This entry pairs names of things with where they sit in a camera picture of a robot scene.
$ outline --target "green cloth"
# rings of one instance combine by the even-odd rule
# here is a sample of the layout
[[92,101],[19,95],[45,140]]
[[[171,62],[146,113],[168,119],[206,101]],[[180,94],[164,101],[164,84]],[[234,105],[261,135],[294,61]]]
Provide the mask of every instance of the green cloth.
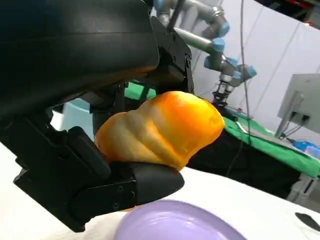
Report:
[[[124,89],[124,96],[129,99],[139,100],[143,89],[144,89],[144,86],[135,84],[133,82],[129,82],[129,86]],[[155,95],[156,95],[156,91],[150,88],[148,94],[146,95],[146,99],[153,98]]]
[[[234,121],[224,117],[224,122],[224,129],[228,133],[249,144],[248,134],[244,133]],[[248,127],[248,121],[245,117],[238,116],[238,122],[240,125]],[[273,136],[254,120],[250,120],[250,128],[264,135]],[[250,140],[251,146],[255,149],[258,149],[259,151],[283,162],[301,173],[309,175],[312,178],[316,178],[318,176],[320,162],[312,157],[256,136],[251,135]]]

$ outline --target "white table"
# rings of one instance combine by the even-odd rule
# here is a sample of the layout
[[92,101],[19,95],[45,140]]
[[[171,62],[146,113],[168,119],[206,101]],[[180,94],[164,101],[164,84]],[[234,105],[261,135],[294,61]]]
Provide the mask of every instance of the white table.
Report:
[[[20,167],[0,145],[1,240],[111,240],[123,212],[96,217],[86,232],[73,233],[13,183]],[[202,207],[248,240],[320,240],[320,233],[300,222],[295,212],[320,223],[320,214],[222,176],[184,168],[185,186],[169,196]]]

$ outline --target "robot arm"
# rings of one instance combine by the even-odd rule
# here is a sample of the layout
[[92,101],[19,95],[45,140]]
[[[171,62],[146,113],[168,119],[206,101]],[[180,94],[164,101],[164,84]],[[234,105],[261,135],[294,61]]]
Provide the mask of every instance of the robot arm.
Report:
[[75,232],[93,217],[180,189],[170,167],[108,164],[80,127],[57,131],[51,107],[81,97],[94,128],[123,107],[126,81],[193,93],[191,52],[141,0],[10,0],[0,9],[0,141],[22,167],[14,183]]

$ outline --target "black cloth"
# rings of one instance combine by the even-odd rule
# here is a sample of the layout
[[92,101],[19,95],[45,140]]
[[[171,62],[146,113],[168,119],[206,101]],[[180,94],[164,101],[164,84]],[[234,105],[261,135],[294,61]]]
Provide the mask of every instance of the black cloth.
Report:
[[[198,151],[188,167],[226,176],[239,153],[241,141],[223,130],[220,137]],[[242,150],[232,165],[228,178],[286,199],[300,172],[243,142]]]

